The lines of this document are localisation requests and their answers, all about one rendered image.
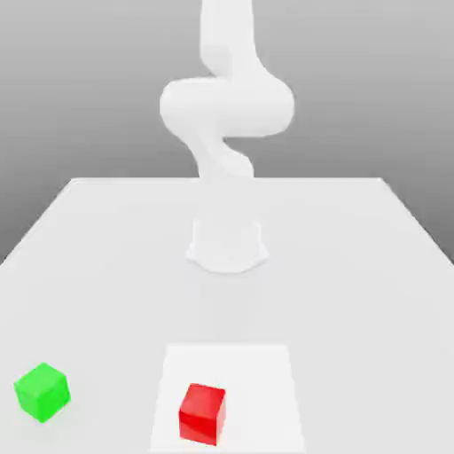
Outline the small red cube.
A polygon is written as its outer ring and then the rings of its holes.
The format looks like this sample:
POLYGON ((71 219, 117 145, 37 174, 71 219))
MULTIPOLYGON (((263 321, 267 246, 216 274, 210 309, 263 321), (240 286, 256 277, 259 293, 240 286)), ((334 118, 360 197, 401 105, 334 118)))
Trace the small red cube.
POLYGON ((216 446, 226 418, 226 390, 191 383, 178 411, 179 435, 216 446))

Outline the small green cube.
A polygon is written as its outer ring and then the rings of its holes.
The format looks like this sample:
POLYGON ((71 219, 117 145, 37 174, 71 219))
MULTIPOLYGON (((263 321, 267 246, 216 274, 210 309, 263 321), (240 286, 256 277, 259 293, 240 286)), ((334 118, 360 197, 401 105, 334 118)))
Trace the small green cube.
POLYGON ((44 423, 71 401, 67 376, 47 363, 40 363, 14 384, 20 408, 44 423))

